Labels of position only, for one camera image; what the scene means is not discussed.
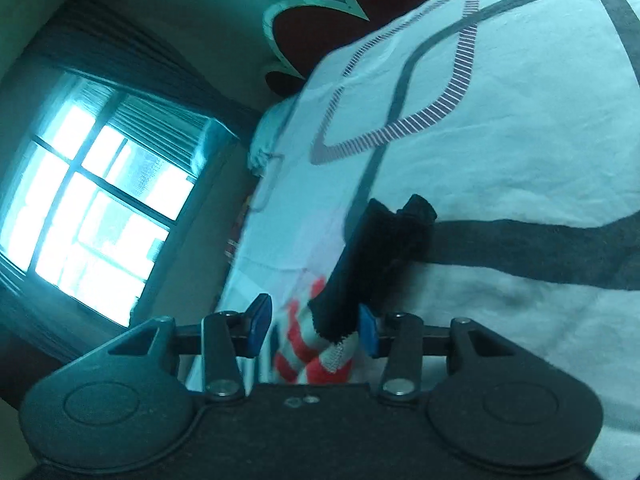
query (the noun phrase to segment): white bedsheet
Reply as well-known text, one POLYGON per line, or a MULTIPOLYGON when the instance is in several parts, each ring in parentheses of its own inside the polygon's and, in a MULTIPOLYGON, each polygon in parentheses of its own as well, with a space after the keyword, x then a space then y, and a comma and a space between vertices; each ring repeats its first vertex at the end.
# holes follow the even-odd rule
MULTIPOLYGON (((222 308, 242 310, 266 291, 278 309, 296 294, 303 272, 331 273, 345 218, 371 169, 371 145, 385 144, 365 198, 395 210, 420 194, 438 213, 436 236, 456 238, 439 239, 435 263, 411 266, 396 308, 441 326, 469 316, 585 381, 605 410, 588 464, 606 479, 635 479, 640 0, 479 0, 476 14, 469 1, 431 0, 385 27, 380 34, 389 34, 373 46, 367 41, 379 33, 315 70, 276 147, 281 157, 258 188, 222 308), (475 38, 464 30, 441 34, 415 54, 465 12, 478 17, 475 38), (455 65, 460 59, 466 63, 455 65), (391 130, 391 141, 376 133, 394 101, 399 118, 428 108, 451 88, 456 66, 470 76, 457 79, 457 102, 447 93, 444 117, 427 128, 409 120, 404 131, 391 130), (403 68, 410 78, 401 99, 403 68), (411 129, 419 131, 403 136, 411 129), (369 140, 336 148, 336 160, 318 155, 318 142, 327 154, 367 132, 374 132, 369 140), (513 221, 504 231, 492 223, 503 219, 513 221)), ((425 366, 442 364, 425 359, 425 366)), ((437 373, 424 375, 428 387, 426 378, 437 373)))

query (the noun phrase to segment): fabric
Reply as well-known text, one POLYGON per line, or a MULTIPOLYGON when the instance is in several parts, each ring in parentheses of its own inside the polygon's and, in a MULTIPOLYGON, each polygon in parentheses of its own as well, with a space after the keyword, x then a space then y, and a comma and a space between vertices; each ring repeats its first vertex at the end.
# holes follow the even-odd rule
POLYGON ((252 189, 244 199, 242 207, 240 208, 240 212, 236 217, 236 221, 231 227, 229 238, 226 241, 225 256, 229 260, 230 264, 233 263, 234 255, 236 254, 236 248, 238 248, 238 242, 242 235, 242 227, 244 226, 244 220, 246 219, 247 213, 249 212, 249 206, 251 205, 251 198, 253 194, 254 190, 252 189))
POLYGON ((137 97, 215 117, 246 146, 260 117, 223 96, 176 50, 104 0, 69 0, 36 35, 29 50, 65 70, 137 97))
MULTIPOLYGON (((207 123, 201 115, 135 96, 124 99, 110 121, 124 136, 187 173, 191 173, 191 157, 207 123)), ((225 137, 230 140, 228 131, 225 137)))
POLYGON ((273 105, 260 119, 251 141, 247 160, 249 170, 255 176, 264 175, 274 146, 291 116, 297 98, 298 96, 295 95, 273 105))
POLYGON ((276 380, 286 383, 343 383, 353 367, 355 334, 361 304, 376 309, 399 270, 431 240, 436 213, 413 195, 397 213, 371 200, 346 242, 328 280, 309 288, 306 308, 295 298, 287 305, 288 328, 273 366, 276 380))
POLYGON ((226 144, 235 141, 229 135, 224 124, 215 119, 210 119, 204 124, 198 136, 198 143, 191 157, 191 173, 198 176, 207 164, 207 161, 216 155, 226 144))
POLYGON ((63 364, 126 330, 44 282, 27 294, 0 285, 0 314, 15 335, 63 364))
MULTIPOLYGON (((635 479, 639 11, 640 0, 431 0, 330 54, 255 193, 220 309, 268 292, 280 353, 296 324, 312 346, 310 298, 368 201, 396 210, 419 194, 438 212, 433 245, 385 306, 437 326, 471 317, 587 383, 605 413, 588 465, 635 479)), ((351 360, 350 381, 375 383, 383 366, 353 337, 325 358, 351 360)), ((445 373, 425 359, 423 388, 445 373)))

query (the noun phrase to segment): metal screw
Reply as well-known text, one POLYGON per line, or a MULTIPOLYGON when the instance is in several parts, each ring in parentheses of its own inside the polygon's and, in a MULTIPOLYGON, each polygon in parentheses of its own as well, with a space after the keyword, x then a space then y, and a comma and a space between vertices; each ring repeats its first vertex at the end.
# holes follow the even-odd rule
POLYGON ((382 386, 382 389, 388 394, 403 396, 412 393, 415 390, 415 384, 409 379, 391 379, 382 386))
POLYGON ((240 384, 230 379, 218 379, 207 384, 207 391, 218 397, 230 397, 240 390, 240 384))
POLYGON ((389 314, 386 314, 385 322, 383 325, 385 326, 385 328, 396 330, 400 328, 402 320, 407 316, 410 316, 410 314, 408 314, 407 312, 390 312, 389 314))
POLYGON ((288 408, 299 408, 302 406, 302 399, 300 397, 289 397, 284 401, 284 405, 288 408))

